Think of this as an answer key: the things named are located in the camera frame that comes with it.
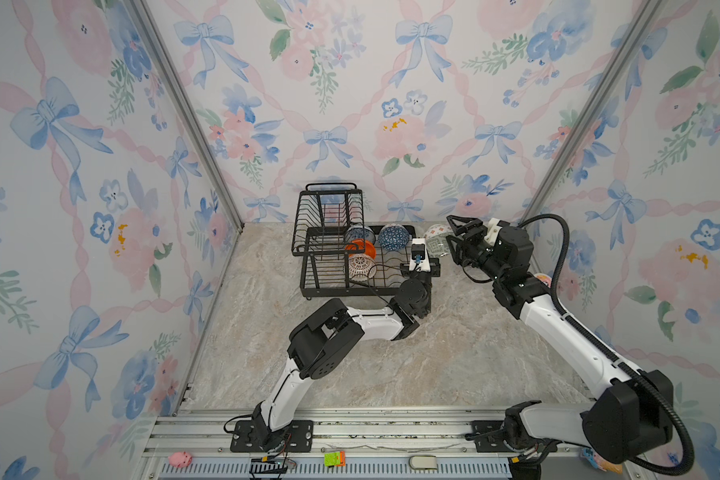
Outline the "white brown lattice bowl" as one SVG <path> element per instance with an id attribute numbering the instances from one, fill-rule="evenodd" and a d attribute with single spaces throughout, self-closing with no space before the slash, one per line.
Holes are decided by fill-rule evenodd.
<path id="1" fill-rule="evenodd" d="M 377 265 L 367 254 L 353 254 L 348 259 L 348 271 L 351 280 L 367 282 L 375 277 Z"/>

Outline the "blue triangle pattern bowl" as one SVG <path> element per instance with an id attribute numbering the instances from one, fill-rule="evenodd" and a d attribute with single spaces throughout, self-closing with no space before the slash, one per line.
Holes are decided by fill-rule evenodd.
<path id="1" fill-rule="evenodd" d="M 388 224 L 377 235 L 377 245 L 386 251 L 403 250 L 409 243 L 411 234 L 400 224 Z"/>

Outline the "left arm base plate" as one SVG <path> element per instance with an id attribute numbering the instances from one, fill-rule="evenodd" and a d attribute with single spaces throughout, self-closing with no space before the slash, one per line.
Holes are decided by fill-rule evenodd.
<path id="1" fill-rule="evenodd" d="M 294 420 L 288 426 L 269 431 L 250 419 L 237 420 L 231 432 L 233 453 L 309 453 L 313 444 L 314 422 Z"/>

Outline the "green patterned bowl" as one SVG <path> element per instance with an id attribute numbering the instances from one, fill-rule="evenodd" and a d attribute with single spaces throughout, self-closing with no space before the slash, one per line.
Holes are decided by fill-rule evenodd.
<path id="1" fill-rule="evenodd" d="M 430 257 L 442 258 L 450 254 L 447 237 L 452 230 L 445 224 L 433 224 L 424 232 L 425 244 Z"/>

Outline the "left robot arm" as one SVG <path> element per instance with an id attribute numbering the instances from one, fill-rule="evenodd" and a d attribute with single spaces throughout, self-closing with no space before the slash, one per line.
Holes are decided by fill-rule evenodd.
<path id="1" fill-rule="evenodd" d="M 441 274 L 441 267 L 430 260 L 405 266 L 402 272 L 404 281 L 385 307 L 356 309 L 333 298 L 291 331 L 283 372 L 251 414 L 252 433 L 261 450 L 284 444 L 309 388 L 335 370 L 358 343 L 399 341 L 418 329 L 431 311 L 432 279 Z"/>

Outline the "blue floral bowl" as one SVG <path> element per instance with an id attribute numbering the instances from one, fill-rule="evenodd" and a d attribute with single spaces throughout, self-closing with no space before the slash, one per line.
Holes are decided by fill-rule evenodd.
<path id="1" fill-rule="evenodd" d="M 355 240 L 364 240 L 371 244 L 374 244 L 375 233 L 368 226 L 352 225 L 346 230 L 344 234 L 344 239 L 347 243 L 351 243 Z"/>

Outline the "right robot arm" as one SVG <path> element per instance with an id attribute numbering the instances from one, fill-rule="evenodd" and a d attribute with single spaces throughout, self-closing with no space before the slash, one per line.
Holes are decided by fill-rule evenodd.
<path id="1" fill-rule="evenodd" d="M 613 464 L 631 462 L 656 474 L 682 476 L 695 463 L 688 428 L 673 406 L 671 380 L 618 354 L 561 303 L 558 278 L 544 283 L 530 271 L 534 245 L 526 225 L 450 215 L 453 261 L 483 273 L 498 303 L 534 330 L 575 370 L 593 396 L 589 403 L 546 406 L 526 401 L 508 408 L 501 442 L 517 465 L 537 466 L 561 444 L 593 450 Z"/>

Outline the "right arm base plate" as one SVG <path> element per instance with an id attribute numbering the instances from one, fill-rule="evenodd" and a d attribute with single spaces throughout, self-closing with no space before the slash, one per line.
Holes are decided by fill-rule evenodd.
<path id="1" fill-rule="evenodd" d="M 464 436 L 473 442 L 480 453 L 514 452 L 529 456 L 540 455 L 547 450 L 549 453 L 558 450 L 557 443 L 550 439 L 531 437 L 526 429 L 513 419 L 505 420 L 473 420 L 472 431 Z"/>

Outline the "orange plastic bowl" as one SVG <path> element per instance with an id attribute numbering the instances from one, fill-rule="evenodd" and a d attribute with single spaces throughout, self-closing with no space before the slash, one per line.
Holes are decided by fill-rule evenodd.
<path id="1" fill-rule="evenodd" d="M 350 241 L 345 245 L 345 250 L 348 251 L 350 255 L 363 254 L 370 257 L 372 260 L 374 260 L 377 255 L 375 246 L 365 239 L 355 239 Z"/>

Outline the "black wire dish rack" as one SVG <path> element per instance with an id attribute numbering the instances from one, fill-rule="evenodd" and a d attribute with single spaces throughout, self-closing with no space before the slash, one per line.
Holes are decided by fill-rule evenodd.
<path id="1" fill-rule="evenodd" d="M 309 183 L 299 193 L 291 253 L 299 287 L 317 297 L 393 296 L 411 277 L 440 274 L 411 225 L 365 221 L 363 191 L 351 182 Z"/>

